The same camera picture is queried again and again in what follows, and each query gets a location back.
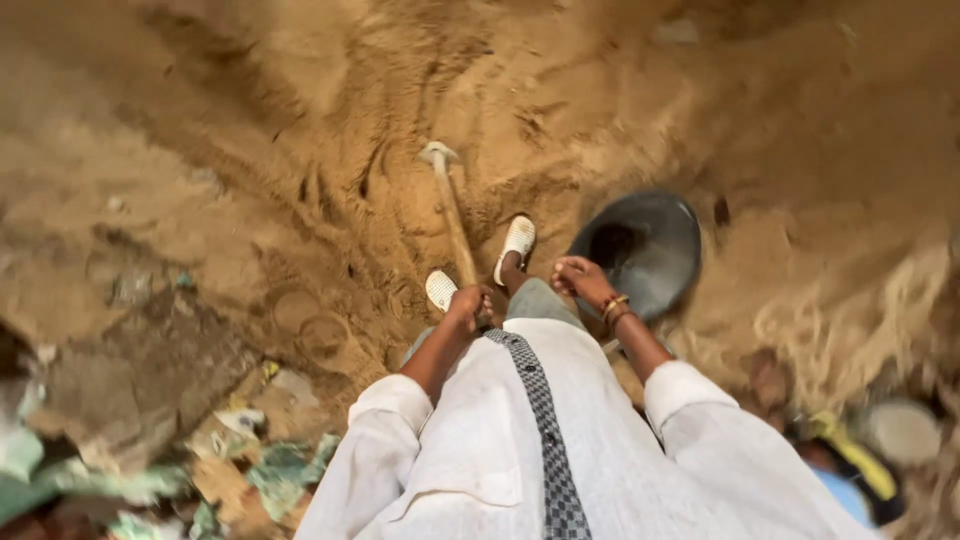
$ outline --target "white shirt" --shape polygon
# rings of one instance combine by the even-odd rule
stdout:
[[[876,540],[689,364],[647,381],[651,430],[586,332],[552,319],[504,330],[540,360],[594,540]],[[295,540],[543,539],[540,435],[510,353],[479,338],[451,373],[436,409],[402,375],[364,391]]]

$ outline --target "dirt ground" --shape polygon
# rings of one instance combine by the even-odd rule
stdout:
[[[103,276],[125,262],[97,255],[106,224],[188,269],[205,302],[310,377],[315,413],[342,427],[438,320],[426,275],[454,274],[416,159],[439,139],[463,159],[453,180],[484,279],[519,212],[539,228],[530,272],[544,277],[605,203],[671,189],[697,210],[705,260],[662,325],[670,344],[731,391],[747,382],[740,358],[772,346],[796,405],[861,403],[880,376],[954,368],[953,319],[930,316],[960,209],[958,11],[5,2],[0,315],[35,343],[119,320]],[[696,43],[658,37],[677,19]],[[912,527],[931,520],[929,537],[960,532],[944,515],[952,484],[925,482],[914,497],[936,501],[915,504],[901,534],[921,538]]]

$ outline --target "hand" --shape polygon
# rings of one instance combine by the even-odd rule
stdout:
[[[597,313],[603,312],[604,301],[616,293],[603,268],[583,257],[558,258],[550,281],[554,290],[566,296],[583,298]]]
[[[493,316],[493,303],[490,301],[490,288],[486,285],[471,285],[453,293],[450,300],[450,309],[444,320],[450,319],[457,325],[462,325],[468,333],[477,330],[476,316],[478,313],[487,313]]]

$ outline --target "blue cloth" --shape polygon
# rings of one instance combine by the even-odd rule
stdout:
[[[853,482],[833,473],[810,467],[813,474],[827,487],[833,497],[843,506],[853,518],[865,528],[876,528],[873,518],[870,517],[870,508],[864,500],[860,490]]]

